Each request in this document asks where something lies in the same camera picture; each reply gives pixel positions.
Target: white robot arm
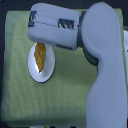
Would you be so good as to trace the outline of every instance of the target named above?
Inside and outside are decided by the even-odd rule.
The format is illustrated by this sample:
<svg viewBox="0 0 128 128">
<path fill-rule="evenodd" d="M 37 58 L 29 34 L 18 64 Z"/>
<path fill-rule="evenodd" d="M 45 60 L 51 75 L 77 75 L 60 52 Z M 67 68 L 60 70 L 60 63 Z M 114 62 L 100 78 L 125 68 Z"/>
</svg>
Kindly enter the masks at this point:
<svg viewBox="0 0 128 128">
<path fill-rule="evenodd" d="M 120 25 L 109 5 L 94 4 L 80 16 L 74 10 L 36 4 L 31 9 L 28 37 L 69 50 L 82 47 L 88 60 L 98 67 L 97 79 L 87 97 L 87 128 L 127 127 Z"/>
</svg>

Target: white plate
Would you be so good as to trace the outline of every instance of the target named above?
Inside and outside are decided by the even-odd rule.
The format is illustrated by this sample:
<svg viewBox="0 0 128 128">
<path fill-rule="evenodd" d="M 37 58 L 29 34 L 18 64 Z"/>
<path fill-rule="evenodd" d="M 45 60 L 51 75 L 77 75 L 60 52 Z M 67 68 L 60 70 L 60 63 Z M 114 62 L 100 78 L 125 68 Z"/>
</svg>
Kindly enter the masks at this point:
<svg viewBox="0 0 128 128">
<path fill-rule="evenodd" d="M 29 57 L 28 57 L 28 68 L 34 80 L 36 80 L 37 82 L 45 82 L 50 78 L 54 70 L 54 66 L 55 66 L 54 51 L 50 45 L 45 44 L 46 60 L 44 62 L 44 69 L 39 73 L 39 70 L 35 61 L 35 57 L 34 57 L 36 44 L 34 44 L 30 50 Z"/>
</svg>

